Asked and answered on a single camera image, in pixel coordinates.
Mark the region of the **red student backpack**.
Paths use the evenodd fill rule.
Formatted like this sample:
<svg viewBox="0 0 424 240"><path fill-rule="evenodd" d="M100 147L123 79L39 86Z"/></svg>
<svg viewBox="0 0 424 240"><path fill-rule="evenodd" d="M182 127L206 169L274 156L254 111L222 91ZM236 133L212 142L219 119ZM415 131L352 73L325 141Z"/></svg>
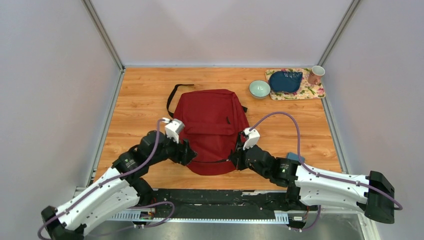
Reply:
<svg viewBox="0 0 424 240"><path fill-rule="evenodd" d="M239 133L249 126L246 108L235 92L207 89L182 93L171 118L182 121L179 134L197 156L187 165L195 174L216 176L236 170L229 159Z"/></svg>

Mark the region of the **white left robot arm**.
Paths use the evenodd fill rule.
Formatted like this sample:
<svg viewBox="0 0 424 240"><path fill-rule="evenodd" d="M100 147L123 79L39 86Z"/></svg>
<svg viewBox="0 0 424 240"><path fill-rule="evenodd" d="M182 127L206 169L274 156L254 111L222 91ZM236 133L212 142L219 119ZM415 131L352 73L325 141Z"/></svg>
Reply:
<svg viewBox="0 0 424 240"><path fill-rule="evenodd" d="M150 166L165 160L187 166L197 153L189 141L177 140L158 130L150 131L140 143L122 153L110 168L83 192L54 207L41 211L43 224L37 232L39 239L83 240L98 225L126 209L154 209L175 205L158 201L152 187L142 177Z"/></svg>

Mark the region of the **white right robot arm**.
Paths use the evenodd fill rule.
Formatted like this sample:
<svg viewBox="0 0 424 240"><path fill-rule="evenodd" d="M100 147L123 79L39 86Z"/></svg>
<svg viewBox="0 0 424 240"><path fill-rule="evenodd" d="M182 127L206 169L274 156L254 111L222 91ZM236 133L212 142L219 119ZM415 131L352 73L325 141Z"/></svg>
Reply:
<svg viewBox="0 0 424 240"><path fill-rule="evenodd" d="M250 169L286 188L285 203L290 209L332 206L363 213L379 223L394 224L395 189L381 172L345 174L302 165L299 159L294 153L274 157L256 145L239 148L229 157L237 170Z"/></svg>

